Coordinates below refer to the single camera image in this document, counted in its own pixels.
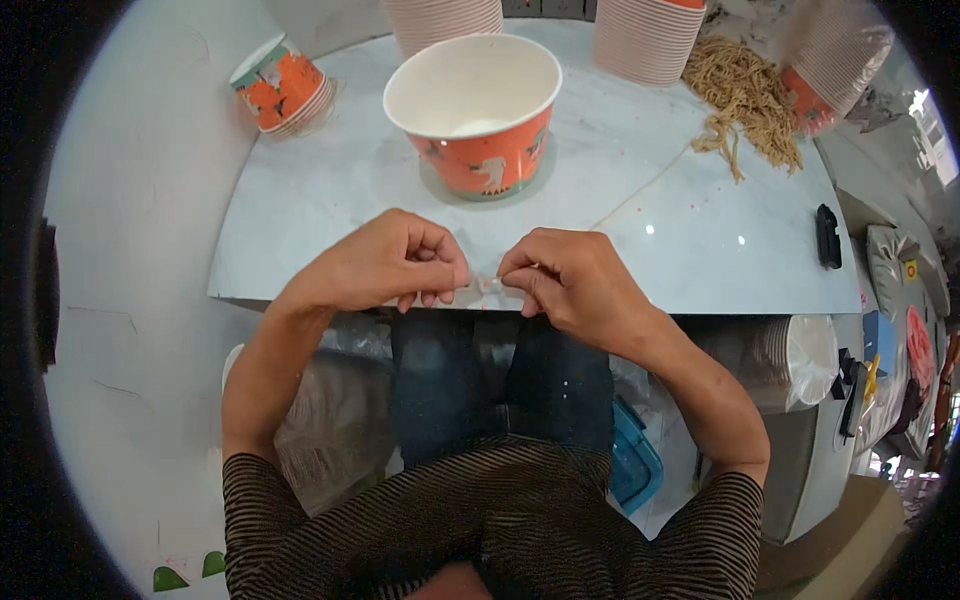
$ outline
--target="wall outlet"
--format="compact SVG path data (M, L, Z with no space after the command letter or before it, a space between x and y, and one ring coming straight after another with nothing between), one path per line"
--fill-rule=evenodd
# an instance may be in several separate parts
M542 0L503 0L503 16L522 17L540 16Z
M557 19L584 18L584 0L543 0L543 16Z

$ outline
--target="cardboard box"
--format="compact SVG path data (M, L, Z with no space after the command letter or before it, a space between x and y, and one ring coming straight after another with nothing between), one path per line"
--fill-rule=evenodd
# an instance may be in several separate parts
M851 475L840 506L784 546L762 542L755 597L851 600L869 594L906 539L893 483Z

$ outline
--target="lap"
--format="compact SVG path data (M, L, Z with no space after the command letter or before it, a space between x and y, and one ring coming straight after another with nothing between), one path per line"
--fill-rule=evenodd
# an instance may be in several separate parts
M516 433L610 450L613 383L606 352L523 320L501 396L473 343L475 313L413 309L392 329L392 417L407 465L455 452L471 437Z

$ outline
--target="brown striped shirt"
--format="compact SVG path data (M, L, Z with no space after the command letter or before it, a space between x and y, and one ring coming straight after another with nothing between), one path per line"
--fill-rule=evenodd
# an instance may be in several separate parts
M721 475L653 540L606 502L609 454L508 436L309 518L251 454L224 464L234 598L400 598L472 562L493 597L749 598L763 495Z

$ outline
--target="blue plastic bin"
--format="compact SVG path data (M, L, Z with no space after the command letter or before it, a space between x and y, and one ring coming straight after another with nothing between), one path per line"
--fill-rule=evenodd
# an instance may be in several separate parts
M643 435L646 425L620 396L613 402L613 429L610 491L630 516L663 485L663 462Z

